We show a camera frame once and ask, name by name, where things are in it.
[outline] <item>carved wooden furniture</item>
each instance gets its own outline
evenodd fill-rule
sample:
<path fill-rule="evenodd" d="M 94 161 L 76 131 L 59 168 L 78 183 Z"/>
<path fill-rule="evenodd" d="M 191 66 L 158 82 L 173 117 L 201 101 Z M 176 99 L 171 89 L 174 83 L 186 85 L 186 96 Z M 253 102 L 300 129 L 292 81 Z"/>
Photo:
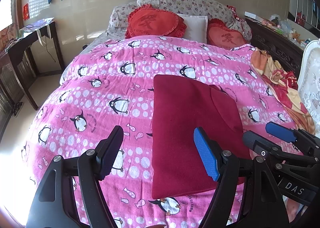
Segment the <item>carved wooden furniture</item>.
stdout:
<path fill-rule="evenodd" d="M 278 60 L 285 71 L 293 71 L 298 78 L 301 69 L 303 50 L 270 28 L 246 18 L 252 29 L 251 44 L 266 50 L 272 59 Z"/>

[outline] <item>plastic bag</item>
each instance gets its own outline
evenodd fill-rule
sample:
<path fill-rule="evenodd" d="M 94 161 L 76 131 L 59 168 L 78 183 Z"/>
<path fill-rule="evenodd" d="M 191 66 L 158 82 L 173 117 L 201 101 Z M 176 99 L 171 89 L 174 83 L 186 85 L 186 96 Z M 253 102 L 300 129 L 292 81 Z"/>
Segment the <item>plastic bag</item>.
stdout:
<path fill-rule="evenodd" d="M 289 23 L 288 21 L 286 21 L 286 20 L 280 21 L 279 24 L 280 24 L 280 26 L 281 26 L 281 29 L 282 29 L 283 31 L 285 31 L 285 33 L 287 33 L 287 34 L 289 34 L 290 31 L 292 30 L 292 27 L 291 27 L 290 23 Z"/>

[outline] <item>blue gripper pad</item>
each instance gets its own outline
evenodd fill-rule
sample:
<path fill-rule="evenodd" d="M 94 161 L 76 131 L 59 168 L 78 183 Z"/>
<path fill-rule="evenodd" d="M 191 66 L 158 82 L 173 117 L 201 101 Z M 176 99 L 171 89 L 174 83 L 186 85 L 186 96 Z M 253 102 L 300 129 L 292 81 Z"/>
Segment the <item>blue gripper pad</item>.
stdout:
<path fill-rule="evenodd" d="M 198 128 L 195 128 L 193 132 L 193 140 L 208 176 L 211 176 L 214 181 L 217 181 L 220 177 L 217 159 L 212 153 L 211 149 L 208 146 L 208 143 L 206 142 L 204 136 L 201 134 Z"/>
<path fill-rule="evenodd" d="M 287 129 L 286 127 L 278 125 L 272 121 L 266 124 L 266 132 L 287 143 L 294 143 L 297 139 L 293 134 L 293 131 Z"/>

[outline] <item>bed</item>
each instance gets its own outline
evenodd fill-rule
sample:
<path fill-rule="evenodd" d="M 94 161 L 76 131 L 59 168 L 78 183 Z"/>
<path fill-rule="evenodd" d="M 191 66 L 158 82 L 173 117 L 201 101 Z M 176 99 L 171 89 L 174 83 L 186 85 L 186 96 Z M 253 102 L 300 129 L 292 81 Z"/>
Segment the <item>bed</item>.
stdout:
<path fill-rule="evenodd" d="M 189 68 L 195 80 L 219 86 L 236 101 L 244 130 L 265 136 L 281 145 L 283 151 L 296 153 L 288 143 L 268 135 L 265 124 L 274 121 L 288 128 L 295 128 L 295 124 L 262 78 L 249 72 L 254 71 L 250 64 L 254 48 L 249 44 L 229 51 L 154 35 L 124 40 L 127 15 L 144 3 L 176 13 L 217 17 L 225 20 L 229 28 L 243 33 L 247 40 L 251 38 L 250 28 L 214 0 L 137 0 L 116 7 L 108 30 L 74 58 L 61 77 L 61 86 L 38 111 L 23 148 L 28 148 L 23 160 L 32 170 L 37 186 L 55 155 L 79 156 L 95 148 L 115 125 L 120 125 L 124 141 L 111 174 L 101 182 L 117 226 L 197 227 L 214 191 L 167 198 L 165 207 L 151 197 L 153 139 L 148 134 L 152 133 L 153 77 L 156 74 L 187 77 L 181 71 Z M 165 53 L 164 60 L 152 57 L 157 50 Z M 238 185 L 228 223 L 237 219 L 242 190 L 243 184 Z M 88 223 L 76 177 L 74 192 L 80 220 Z M 180 207 L 172 206 L 172 200 Z"/>

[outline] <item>white polka dot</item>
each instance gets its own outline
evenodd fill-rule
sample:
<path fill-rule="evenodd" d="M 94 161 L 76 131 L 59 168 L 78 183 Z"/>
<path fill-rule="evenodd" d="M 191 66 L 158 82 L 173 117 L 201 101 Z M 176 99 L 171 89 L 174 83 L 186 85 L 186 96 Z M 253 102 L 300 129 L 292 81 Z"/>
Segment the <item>white polka dot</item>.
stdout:
<path fill-rule="evenodd" d="M 91 104 L 92 104 L 91 100 L 87 100 L 87 101 L 85 102 L 85 105 L 84 105 L 84 106 L 85 106 L 86 108 L 90 108 Z"/>
<path fill-rule="evenodd" d="M 56 151 L 56 143 L 54 143 L 53 141 L 50 142 L 50 151 L 52 151 L 52 152 Z"/>
<path fill-rule="evenodd" d="M 148 178 L 150 177 L 150 173 L 149 173 L 148 170 L 143 171 L 143 177 L 144 177 L 145 179 L 148 179 Z"/>
<path fill-rule="evenodd" d="M 74 150 L 71 152 L 71 157 L 77 157 L 77 156 L 79 156 L 79 153 L 78 153 L 77 150 L 74 149 Z"/>
<path fill-rule="evenodd" d="M 150 166 L 150 160 L 147 157 L 143 157 L 141 159 L 141 165 L 144 168 L 148 168 Z"/>
<path fill-rule="evenodd" d="M 188 223 L 186 221 L 183 221 L 181 223 L 181 228 L 188 228 Z"/>
<path fill-rule="evenodd" d="M 73 97 L 70 96 L 69 99 L 68 99 L 68 103 L 70 104 L 71 102 L 73 102 Z"/>
<path fill-rule="evenodd" d="M 68 145 L 72 146 L 73 143 L 75 142 L 75 137 L 73 135 L 68 137 Z"/>
<path fill-rule="evenodd" d="M 142 154 L 142 148 L 137 147 L 137 148 L 136 148 L 136 153 L 139 154 L 139 155 L 141 155 L 141 154 Z"/>
<path fill-rule="evenodd" d="M 147 110 L 148 109 L 148 104 L 147 103 L 142 103 L 141 108 L 143 110 Z"/>
<path fill-rule="evenodd" d="M 133 115 L 134 117 L 138 117 L 138 116 L 140 115 L 140 110 L 134 109 L 134 110 L 132 111 L 132 115 Z"/>
<path fill-rule="evenodd" d="M 88 91 L 88 90 L 85 90 L 85 91 L 82 93 L 82 95 L 83 95 L 84 97 L 87 97 L 87 96 L 89 95 L 89 91 Z"/>
<path fill-rule="evenodd" d="M 158 63 L 153 63 L 153 64 L 152 64 L 152 68 L 153 68 L 154 70 L 158 69 Z"/>
<path fill-rule="evenodd" d="M 60 140 L 59 140 L 59 145 L 60 146 L 63 146 L 65 144 L 66 140 L 64 137 L 61 137 Z"/>
<path fill-rule="evenodd" d="M 138 167 L 136 166 L 131 166 L 129 168 L 129 175 L 132 177 L 132 178 L 137 178 L 139 176 L 139 169 Z"/>
<path fill-rule="evenodd" d="M 143 224 L 144 223 L 144 218 L 141 217 L 141 216 L 137 217 L 136 221 L 137 221 L 138 224 Z"/>

